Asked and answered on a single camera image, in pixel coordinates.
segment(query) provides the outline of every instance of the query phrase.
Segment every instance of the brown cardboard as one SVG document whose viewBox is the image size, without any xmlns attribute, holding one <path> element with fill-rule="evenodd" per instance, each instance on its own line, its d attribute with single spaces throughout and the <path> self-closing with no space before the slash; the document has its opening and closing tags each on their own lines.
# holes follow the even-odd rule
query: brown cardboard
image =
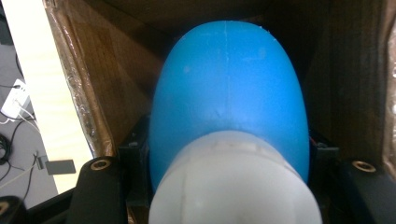
<svg viewBox="0 0 396 224">
<path fill-rule="evenodd" d="M 57 38 L 60 51 L 69 49 L 65 70 L 78 71 L 78 94 L 92 111 L 81 119 L 90 121 L 87 131 L 94 130 L 105 154 L 149 112 L 164 58 L 182 34 L 207 21 L 245 20 L 269 30 L 289 54 L 311 127 L 344 158 L 396 164 L 387 159 L 394 151 L 392 0 L 60 3 L 48 9 L 49 18 L 55 35 L 64 36 Z"/>
</svg>

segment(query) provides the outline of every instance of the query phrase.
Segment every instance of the cable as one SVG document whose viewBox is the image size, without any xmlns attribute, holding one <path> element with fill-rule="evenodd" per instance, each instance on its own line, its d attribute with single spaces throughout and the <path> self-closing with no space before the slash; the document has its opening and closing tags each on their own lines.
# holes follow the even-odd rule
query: cable
<svg viewBox="0 0 396 224">
<path fill-rule="evenodd" d="M 35 125 L 38 127 L 36 118 L 35 118 L 29 111 L 27 111 L 26 109 L 24 109 L 24 108 L 21 106 L 21 104 L 20 104 L 20 108 L 21 108 L 21 110 L 22 110 L 23 112 L 25 112 L 27 115 L 29 115 L 30 118 L 32 118 L 32 120 L 35 122 Z"/>
<path fill-rule="evenodd" d="M 25 120 L 20 121 L 17 126 L 14 129 L 14 132 L 11 135 L 11 140 L 9 141 L 9 144 L 12 145 L 12 143 L 14 142 L 14 137 L 15 137 L 15 133 L 17 132 L 18 128 L 21 126 L 21 124 L 23 124 L 25 122 Z"/>
<path fill-rule="evenodd" d="M 0 165 L 3 165 L 8 161 L 9 155 L 11 155 L 11 143 L 2 134 L 0 134 L 0 149 L 5 151 L 0 158 Z"/>
<path fill-rule="evenodd" d="M 20 167 L 13 166 L 13 165 L 11 164 L 11 162 L 9 162 L 9 161 L 7 161 L 7 163 L 8 163 L 9 166 L 11 166 L 11 167 L 14 168 L 14 169 L 17 169 L 17 170 L 20 170 L 20 171 L 24 171 L 24 170 L 23 170 L 22 168 L 20 168 Z"/>
<path fill-rule="evenodd" d="M 4 117 L 8 118 L 8 119 L 13 119 L 13 120 L 24 120 L 24 119 L 32 120 L 31 118 L 28 118 L 28 117 L 26 117 L 26 118 L 24 118 L 24 119 L 14 119 L 14 118 L 12 118 L 12 117 L 9 117 L 9 116 L 5 115 L 3 112 L 1 112 L 1 110 L 0 110 L 0 114 L 3 115 Z"/>
<path fill-rule="evenodd" d="M 29 122 L 27 119 L 25 119 L 21 114 L 18 114 L 24 121 L 28 122 L 32 127 L 34 127 L 39 133 L 40 130 L 38 130 L 38 128 L 31 122 Z"/>
<path fill-rule="evenodd" d="M 20 175 L 15 176 L 13 179 L 9 180 L 6 184 L 0 186 L 0 189 L 3 189 L 5 186 L 9 185 L 10 183 L 14 182 L 15 180 L 17 180 L 18 178 L 20 178 L 21 176 L 27 174 L 31 169 L 33 169 L 34 166 L 29 167 L 27 170 L 23 171 Z"/>
<path fill-rule="evenodd" d="M 11 165 L 8 164 L 8 170 L 6 171 L 6 173 L 0 178 L 0 181 L 2 181 L 9 173 L 9 170 L 11 169 Z"/>
<path fill-rule="evenodd" d="M 15 89 L 19 89 L 21 86 L 20 85 L 15 85 L 15 86 L 4 86 L 4 85 L 0 85 L 0 87 L 4 87 L 4 88 L 15 88 Z"/>
<path fill-rule="evenodd" d="M 26 189 L 25 195 L 23 196 L 23 201 L 26 199 L 26 196 L 29 193 L 30 184 L 32 183 L 32 173 L 33 173 L 33 170 L 35 169 L 35 160 L 37 159 L 37 155 L 33 154 L 33 157 L 34 157 L 34 160 L 33 160 L 33 164 L 32 164 L 32 169 L 30 169 L 29 182 L 27 184 L 27 189 Z"/>
<path fill-rule="evenodd" d="M 11 167 L 14 168 L 14 169 L 25 171 L 25 170 L 23 170 L 23 169 L 21 169 L 19 167 L 15 167 L 15 166 L 11 165 L 11 163 L 9 161 L 6 161 L 6 163 L 8 164 L 8 169 L 7 169 L 6 173 L 0 178 L 0 182 L 8 175 L 9 170 L 11 170 Z"/>
<path fill-rule="evenodd" d="M 11 119 L 6 119 L 4 122 L 0 122 L 0 124 L 7 124 Z"/>
</svg>

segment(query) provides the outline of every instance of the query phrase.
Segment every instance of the white plastic cap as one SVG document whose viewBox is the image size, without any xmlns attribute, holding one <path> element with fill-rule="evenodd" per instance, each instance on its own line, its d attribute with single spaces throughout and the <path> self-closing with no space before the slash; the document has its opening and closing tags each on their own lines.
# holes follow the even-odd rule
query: white plastic cap
<svg viewBox="0 0 396 224">
<path fill-rule="evenodd" d="M 218 132 L 186 146 L 151 204 L 149 223 L 321 223 L 309 188 L 260 138 Z"/>
</svg>

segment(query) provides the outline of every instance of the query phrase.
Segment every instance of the blue balloon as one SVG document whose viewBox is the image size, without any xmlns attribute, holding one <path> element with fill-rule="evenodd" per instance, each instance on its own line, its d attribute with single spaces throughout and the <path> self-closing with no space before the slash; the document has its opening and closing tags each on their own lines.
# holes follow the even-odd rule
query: blue balloon
<svg viewBox="0 0 396 224">
<path fill-rule="evenodd" d="M 184 146 L 218 131 L 260 137 L 306 182 L 308 128 L 297 76 L 277 40 L 251 23 L 200 25 L 170 52 L 157 84 L 149 127 L 154 190 Z"/>
</svg>

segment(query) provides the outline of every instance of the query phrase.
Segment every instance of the grey floor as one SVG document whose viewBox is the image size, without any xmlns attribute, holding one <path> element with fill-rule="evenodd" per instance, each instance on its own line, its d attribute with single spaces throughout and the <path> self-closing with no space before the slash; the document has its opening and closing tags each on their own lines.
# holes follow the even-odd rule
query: grey floor
<svg viewBox="0 0 396 224">
<path fill-rule="evenodd" d="M 12 86 L 16 78 L 24 81 L 16 64 L 16 51 L 13 46 L 0 45 L 0 85 Z M 0 107 L 3 106 L 9 92 L 10 89 L 0 87 Z M 32 104 L 28 105 L 27 110 L 33 111 Z M 5 120 L 7 118 L 0 114 L 0 122 Z M 10 140 L 17 124 L 17 121 L 0 124 L 0 134 Z M 9 162 L 12 166 L 28 170 L 34 162 L 34 154 L 39 157 L 45 156 L 46 151 L 40 133 L 32 125 L 24 122 L 15 133 Z M 7 163 L 0 165 L 0 178 L 7 172 L 7 169 Z M 23 198 L 28 187 L 30 172 L 21 175 L 22 173 L 22 170 L 11 167 L 8 175 L 0 181 L 0 196 L 15 195 Z M 26 207 L 35 206 L 55 195 L 57 195 L 57 190 L 53 177 L 47 174 L 47 170 L 39 170 L 36 164 L 32 172 L 30 189 L 24 201 Z"/>
</svg>

